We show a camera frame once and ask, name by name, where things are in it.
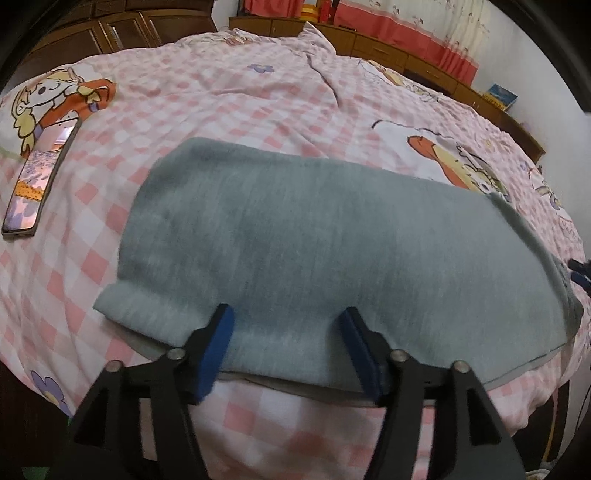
curtain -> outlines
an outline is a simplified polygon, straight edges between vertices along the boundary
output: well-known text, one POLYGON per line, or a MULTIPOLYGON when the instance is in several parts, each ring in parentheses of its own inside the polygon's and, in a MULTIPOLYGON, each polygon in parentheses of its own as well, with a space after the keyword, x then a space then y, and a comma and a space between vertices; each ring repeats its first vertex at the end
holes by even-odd
POLYGON ((407 50, 471 84, 489 15, 488 0, 341 0, 335 25, 407 50))
POLYGON ((304 0, 244 0, 244 8, 261 17, 299 18, 304 0))

folded gray cloth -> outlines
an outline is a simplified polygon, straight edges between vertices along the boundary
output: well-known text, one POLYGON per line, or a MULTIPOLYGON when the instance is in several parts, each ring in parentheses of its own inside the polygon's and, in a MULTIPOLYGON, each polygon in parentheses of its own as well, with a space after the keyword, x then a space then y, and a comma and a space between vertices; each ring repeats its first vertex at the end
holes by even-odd
POLYGON ((223 370, 359 391, 335 319, 356 306, 420 362, 491 386, 545 361, 582 305, 497 195, 201 138, 141 186, 95 308, 169 345, 236 311, 223 370))

phone screen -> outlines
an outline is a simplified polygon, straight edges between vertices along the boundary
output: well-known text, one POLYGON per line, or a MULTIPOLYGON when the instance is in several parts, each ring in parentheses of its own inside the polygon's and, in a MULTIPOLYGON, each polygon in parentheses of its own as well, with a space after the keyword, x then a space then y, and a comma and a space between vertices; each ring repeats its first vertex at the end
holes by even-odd
POLYGON ((27 234, 37 223, 55 171, 77 130, 77 119, 50 125, 35 142, 12 192, 2 233, 27 234))

pink checkered bedsheet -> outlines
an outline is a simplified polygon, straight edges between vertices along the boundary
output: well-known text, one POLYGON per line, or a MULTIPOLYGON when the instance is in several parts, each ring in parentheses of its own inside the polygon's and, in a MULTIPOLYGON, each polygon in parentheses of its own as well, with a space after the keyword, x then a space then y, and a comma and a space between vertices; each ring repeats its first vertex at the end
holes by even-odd
MULTIPOLYGON (((584 258, 570 218, 552 205, 556 198, 544 179, 507 134, 467 106, 405 79, 395 85, 365 61, 336 56, 311 26, 298 38, 198 35, 91 57, 73 69, 115 83, 115 98, 84 121, 35 237, 0 244, 0 359, 67 413, 106 361, 145 361, 92 304, 115 279, 119 240, 139 185, 157 159, 190 137, 424 176, 372 126, 388 120, 425 129, 486 159, 554 254, 584 258)), ((0 211, 22 167, 18 112, 11 107, 20 88, 0 106, 0 211)), ((574 288, 586 311, 576 340, 490 392, 510 432, 527 424, 587 354, 589 302, 574 288)), ((287 480, 361 478, 383 414, 244 381, 217 382, 192 411, 213 478, 287 480)), ((432 434, 433 411, 425 408, 416 480, 425 478, 432 434)))

wooden cabinet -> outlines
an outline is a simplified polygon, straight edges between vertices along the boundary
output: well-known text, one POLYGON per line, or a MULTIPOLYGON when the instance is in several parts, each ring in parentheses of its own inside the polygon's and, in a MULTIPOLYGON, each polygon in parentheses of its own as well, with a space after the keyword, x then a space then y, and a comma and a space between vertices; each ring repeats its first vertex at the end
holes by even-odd
POLYGON ((148 10, 141 12, 158 45, 199 33, 217 32, 212 18, 196 10, 148 10))
POLYGON ((415 75, 426 79, 450 95, 456 91, 458 85, 458 81, 454 77, 444 73, 442 70, 426 61, 413 57, 412 55, 408 56, 404 71, 412 72, 415 75))
POLYGON ((124 12, 108 15, 102 17, 99 22, 105 30, 113 51, 158 45, 139 13, 124 12))
POLYGON ((75 63, 91 55, 111 52, 111 44, 97 20, 61 28, 45 36, 35 46, 17 67, 4 92, 64 63, 75 63))
POLYGON ((344 55, 349 57, 353 51, 355 43, 355 33, 345 30, 343 28, 331 27, 329 25, 316 25, 316 28, 328 38, 328 41, 333 44, 337 55, 344 55))
POLYGON ((95 17, 104 17, 125 12, 125 0, 98 0, 95 2, 95 17))
POLYGON ((276 20, 271 25, 272 37, 297 37, 304 29, 303 20, 276 20))
POLYGON ((211 13, 214 0, 127 0, 125 10, 190 9, 211 13))
POLYGON ((353 45, 352 57, 375 60, 379 64, 402 73, 408 60, 408 53, 386 45, 373 38, 357 35, 353 45))
POLYGON ((269 37, 271 35, 270 18, 258 17, 234 17, 230 19, 230 30, 233 28, 240 28, 249 33, 260 35, 261 37, 269 37))
POLYGON ((501 118, 501 111, 491 103, 487 102, 471 88, 459 83, 453 94, 453 99, 465 105, 470 105, 480 116, 497 124, 501 118))
POLYGON ((542 155, 545 154, 545 150, 541 145, 507 113, 501 112, 501 117, 496 126, 503 132, 507 132, 534 163, 538 163, 542 155))
POLYGON ((76 5, 57 23, 58 27, 63 25, 89 20, 92 17, 92 4, 83 3, 76 5))

